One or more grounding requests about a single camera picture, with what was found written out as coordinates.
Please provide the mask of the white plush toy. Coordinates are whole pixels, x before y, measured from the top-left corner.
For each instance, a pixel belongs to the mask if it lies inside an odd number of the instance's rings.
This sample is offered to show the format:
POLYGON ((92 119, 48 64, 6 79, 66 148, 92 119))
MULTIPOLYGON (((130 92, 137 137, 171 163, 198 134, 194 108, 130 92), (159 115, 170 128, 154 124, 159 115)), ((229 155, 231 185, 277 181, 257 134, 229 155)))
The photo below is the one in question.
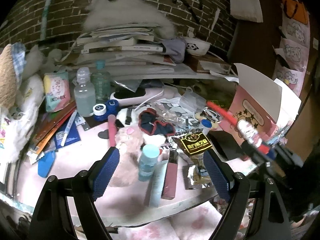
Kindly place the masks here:
POLYGON ((44 100, 39 74, 24 80, 11 109, 1 108, 1 163, 15 162, 29 141, 44 100))

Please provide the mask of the red white toy stick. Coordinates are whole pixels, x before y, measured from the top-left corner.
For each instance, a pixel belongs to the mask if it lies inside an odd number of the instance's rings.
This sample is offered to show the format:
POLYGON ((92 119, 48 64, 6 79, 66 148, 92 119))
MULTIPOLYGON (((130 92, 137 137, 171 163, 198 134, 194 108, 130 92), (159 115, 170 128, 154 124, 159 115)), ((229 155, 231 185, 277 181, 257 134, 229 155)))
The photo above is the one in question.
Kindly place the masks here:
POLYGON ((245 141, 254 146, 260 153, 267 155, 270 148, 263 143, 258 131, 246 120, 237 120, 235 117, 228 113, 226 110, 216 105, 213 102, 207 101, 207 106, 214 112, 220 114, 226 119, 233 127, 237 128, 245 141))

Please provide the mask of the white pink power strip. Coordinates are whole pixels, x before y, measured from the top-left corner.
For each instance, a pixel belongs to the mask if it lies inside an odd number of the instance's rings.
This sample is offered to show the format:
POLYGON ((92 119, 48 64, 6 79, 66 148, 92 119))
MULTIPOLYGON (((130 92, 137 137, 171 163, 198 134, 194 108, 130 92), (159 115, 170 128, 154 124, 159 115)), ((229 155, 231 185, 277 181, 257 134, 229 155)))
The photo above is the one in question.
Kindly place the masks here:
POLYGON ((144 101, 152 101, 164 93, 164 88, 138 88, 135 92, 128 89, 119 89, 111 94, 111 100, 117 100, 121 107, 138 105, 144 101))

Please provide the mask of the navy red plush costume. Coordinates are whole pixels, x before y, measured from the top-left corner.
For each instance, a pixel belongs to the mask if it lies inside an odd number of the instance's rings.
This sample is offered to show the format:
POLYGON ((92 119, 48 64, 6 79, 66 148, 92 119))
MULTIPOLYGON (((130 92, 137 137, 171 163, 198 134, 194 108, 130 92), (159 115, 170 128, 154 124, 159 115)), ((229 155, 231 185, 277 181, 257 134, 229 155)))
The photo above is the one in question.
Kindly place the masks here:
POLYGON ((159 115, 153 108, 147 108, 139 114, 140 129, 147 135, 175 135, 175 128, 173 124, 159 120, 159 115))

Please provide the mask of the pink desk mat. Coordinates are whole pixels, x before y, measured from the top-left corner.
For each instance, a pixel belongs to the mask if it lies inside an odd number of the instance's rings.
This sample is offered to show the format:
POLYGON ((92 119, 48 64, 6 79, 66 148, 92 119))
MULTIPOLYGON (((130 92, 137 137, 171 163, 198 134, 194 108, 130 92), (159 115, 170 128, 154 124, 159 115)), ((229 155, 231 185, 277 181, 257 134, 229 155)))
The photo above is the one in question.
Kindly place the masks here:
MULTIPOLYGON (((75 176, 82 170, 89 170, 109 149, 107 139, 108 123, 102 123, 87 131, 80 125, 77 130, 80 141, 57 150, 55 161, 48 176, 58 179, 75 176)), ((129 154, 124 158, 124 148, 120 150, 120 162, 102 197, 95 202, 97 210, 106 226, 138 226, 169 217, 198 206, 213 197, 217 191, 213 186, 204 189, 187 189, 186 174, 188 163, 179 157, 175 198, 160 198, 158 207, 149 207, 152 180, 138 180, 138 155, 129 154)), ((227 162, 233 171, 244 175, 256 167, 250 160, 235 159, 227 162)), ((17 201, 35 207, 47 178, 38 174, 38 165, 27 159, 20 165, 17 181, 17 201)))

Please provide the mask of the light blue cream tube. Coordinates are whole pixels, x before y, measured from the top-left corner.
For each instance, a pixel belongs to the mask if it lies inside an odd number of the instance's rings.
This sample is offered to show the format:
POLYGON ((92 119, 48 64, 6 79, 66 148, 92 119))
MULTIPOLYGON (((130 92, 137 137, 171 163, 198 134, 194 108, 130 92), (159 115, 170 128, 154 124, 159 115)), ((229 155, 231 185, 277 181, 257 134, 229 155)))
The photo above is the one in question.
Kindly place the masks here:
POLYGON ((164 187, 165 175, 167 171, 168 160, 159 162, 154 170, 152 187, 150 192, 149 207, 159 207, 161 195, 164 187))

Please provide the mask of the pink cylindrical tube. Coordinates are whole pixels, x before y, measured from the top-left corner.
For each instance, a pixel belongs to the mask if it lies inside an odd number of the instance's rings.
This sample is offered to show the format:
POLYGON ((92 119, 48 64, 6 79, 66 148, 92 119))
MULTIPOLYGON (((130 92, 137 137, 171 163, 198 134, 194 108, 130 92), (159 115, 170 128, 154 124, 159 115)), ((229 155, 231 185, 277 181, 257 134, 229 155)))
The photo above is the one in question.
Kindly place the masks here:
POLYGON ((108 116, 108 136, 110 147, 116 147, 116 116, 111 114, 108 116))

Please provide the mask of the green bottle teal cap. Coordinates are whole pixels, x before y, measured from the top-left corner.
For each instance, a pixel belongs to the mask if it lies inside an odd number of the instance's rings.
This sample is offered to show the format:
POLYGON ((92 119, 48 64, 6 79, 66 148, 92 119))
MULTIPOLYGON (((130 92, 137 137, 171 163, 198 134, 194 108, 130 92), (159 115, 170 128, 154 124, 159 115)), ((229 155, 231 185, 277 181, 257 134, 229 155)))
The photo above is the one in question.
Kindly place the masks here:
POLYGON ((96 100, 99 102, 107 101, 111 95, 111 76, 105 67, 104 60, 95 63, 91 81, 95 87, 96 100))

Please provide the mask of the black gold snack packet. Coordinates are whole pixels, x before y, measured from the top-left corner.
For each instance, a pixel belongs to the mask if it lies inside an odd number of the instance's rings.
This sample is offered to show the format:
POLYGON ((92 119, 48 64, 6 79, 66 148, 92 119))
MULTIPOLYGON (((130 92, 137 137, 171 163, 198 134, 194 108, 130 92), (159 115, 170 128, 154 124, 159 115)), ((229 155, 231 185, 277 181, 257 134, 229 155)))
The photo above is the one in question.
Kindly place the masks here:
POLYGON ((188 156, 201 154, 212 147, 211 142, 202 132, 186 134, 178 139, 178 144, 188 156))

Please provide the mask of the blue cap white jar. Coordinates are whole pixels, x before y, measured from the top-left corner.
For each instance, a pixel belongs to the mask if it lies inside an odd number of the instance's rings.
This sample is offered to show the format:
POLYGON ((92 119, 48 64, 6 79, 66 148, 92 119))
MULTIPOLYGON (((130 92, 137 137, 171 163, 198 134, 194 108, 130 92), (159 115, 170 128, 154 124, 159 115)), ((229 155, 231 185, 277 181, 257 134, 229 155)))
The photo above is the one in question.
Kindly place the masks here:
POLYGON ((202 133, 204 135, 207 135, 209 131, 212 129, 212 123, 211 121, 207 119, 202 119, 201 120, 201 128, 202 128, 202 133))

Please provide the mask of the blue white contact lens case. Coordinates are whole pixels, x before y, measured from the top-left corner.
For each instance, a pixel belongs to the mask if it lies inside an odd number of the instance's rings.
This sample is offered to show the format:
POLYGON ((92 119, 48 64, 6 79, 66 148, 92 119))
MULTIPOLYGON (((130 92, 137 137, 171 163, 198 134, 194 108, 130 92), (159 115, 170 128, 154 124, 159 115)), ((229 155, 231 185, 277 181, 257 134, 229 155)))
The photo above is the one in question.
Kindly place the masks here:
POLYGON ((119 102, 111 99, 105 103, 97 103, 93 106, 93 115, 95 121, 107 121, 109 115, 117 115, 120 110, 119 102))

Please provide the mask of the light blue small bottle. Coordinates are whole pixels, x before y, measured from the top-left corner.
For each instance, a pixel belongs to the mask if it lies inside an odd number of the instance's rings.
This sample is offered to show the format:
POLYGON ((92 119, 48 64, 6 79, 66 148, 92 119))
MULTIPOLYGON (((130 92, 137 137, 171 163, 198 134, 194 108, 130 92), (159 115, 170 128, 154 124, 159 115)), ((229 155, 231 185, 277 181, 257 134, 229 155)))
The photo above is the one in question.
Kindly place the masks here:
POLYGON ((142 149, 142 154, 139 159, 139 181, 148 181, 155 170, 155 166, 158 163, 158 157, 160 155, 160 149, 155 145, 145 145, 142 149))

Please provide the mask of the purple cloth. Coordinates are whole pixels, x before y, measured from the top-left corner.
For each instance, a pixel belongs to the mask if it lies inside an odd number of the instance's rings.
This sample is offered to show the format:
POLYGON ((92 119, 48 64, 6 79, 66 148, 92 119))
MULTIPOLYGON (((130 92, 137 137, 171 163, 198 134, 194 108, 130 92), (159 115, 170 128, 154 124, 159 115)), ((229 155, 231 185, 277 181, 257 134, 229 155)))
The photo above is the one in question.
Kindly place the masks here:
POLYGON ((185 57, 186 41, 182 37, 161 41, 164 55, 169 56, 175 63, 182 63, 185 57))

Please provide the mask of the white fluffy fur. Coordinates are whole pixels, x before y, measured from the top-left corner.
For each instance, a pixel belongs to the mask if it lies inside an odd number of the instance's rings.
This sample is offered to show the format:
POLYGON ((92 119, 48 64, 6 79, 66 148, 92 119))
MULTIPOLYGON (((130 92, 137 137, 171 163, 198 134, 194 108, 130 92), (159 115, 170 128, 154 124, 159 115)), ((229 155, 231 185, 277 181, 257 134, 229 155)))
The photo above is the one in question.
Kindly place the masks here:
POLYGON ((83 23, 85 32, 125 24, 156 24, 160 38, 171 39, 176 31, 173 23, 156 7, 142 0, 92 0, 83 23))

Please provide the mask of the hanging paper bag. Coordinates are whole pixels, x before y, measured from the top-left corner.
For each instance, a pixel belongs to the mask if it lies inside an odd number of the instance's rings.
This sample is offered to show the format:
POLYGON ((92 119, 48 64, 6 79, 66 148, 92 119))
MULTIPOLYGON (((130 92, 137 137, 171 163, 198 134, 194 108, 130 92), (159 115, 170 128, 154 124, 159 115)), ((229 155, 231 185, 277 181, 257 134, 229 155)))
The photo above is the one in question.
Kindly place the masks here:
POLYGON ((238 20, 263 23, 259 0, 230 0, 231 15, 238 20))

